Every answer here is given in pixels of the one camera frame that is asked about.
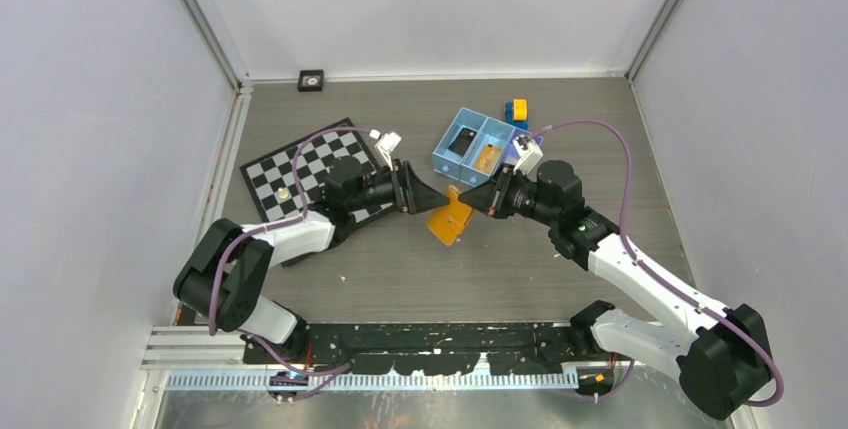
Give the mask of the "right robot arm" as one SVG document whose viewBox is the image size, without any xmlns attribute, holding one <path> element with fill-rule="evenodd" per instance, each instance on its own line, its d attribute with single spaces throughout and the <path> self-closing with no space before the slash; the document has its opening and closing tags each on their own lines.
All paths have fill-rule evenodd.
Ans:
<svg viewBox="0 0 848 429">
<path fill-rule="evenodd" d="M 604 301 L 573 316 L 571 346 L 584 359 L 618 353 L 676 380 L 704 414 L 724 420 L 782 378 L 771 357 L 765 323 L 746 304 L 731 309 L 651 268 L 608 218 L 588 206 L 582 182 L 564 161 L 546 161 L 534 177 L 505 166 L 460 194 L 462 203 L 494 219 L 520 215 L 545 225 L 556 251 L 626 293 L 654 317 L 638 320 Z"/>
</svg>

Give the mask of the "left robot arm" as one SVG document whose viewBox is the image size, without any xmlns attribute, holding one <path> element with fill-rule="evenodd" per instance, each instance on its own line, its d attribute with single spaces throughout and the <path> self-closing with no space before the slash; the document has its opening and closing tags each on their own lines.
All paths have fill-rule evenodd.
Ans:
<svg viewBox="0 0 848 429">
<path fill-rule="evenodd" d="M 212 331 L 260 337 L 280 361 L 293 363 L 305 354 L 307 338 L 299 316 L 262 296 L 268 269 L 340 245 L 357 231 L 359 210 L 387 206 L 414 215 L 448 203 L 406 161 L 368 174 L 344 156 L 330 165 L 320 197 L 303 215 L 254 226 L 215 221 L 175 279 L 173 294 L 206 317 Z"/>
</svg>

